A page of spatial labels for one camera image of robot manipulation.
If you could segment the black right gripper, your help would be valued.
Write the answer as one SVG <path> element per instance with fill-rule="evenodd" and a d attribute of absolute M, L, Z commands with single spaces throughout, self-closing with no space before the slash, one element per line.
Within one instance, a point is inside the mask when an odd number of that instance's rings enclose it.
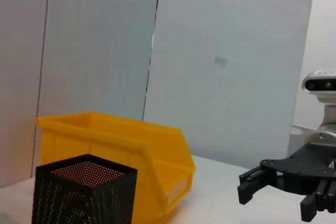
<path fill-rule="evenodd" d="M 266 186 L 307 195 L 300 203 L 301 220 L 311 222 L 318 211 L 335 213 L 335 147 L 306 144 L 283 159 L 265 159 L 239 175 L 239 203 L 247 204 Z"/>

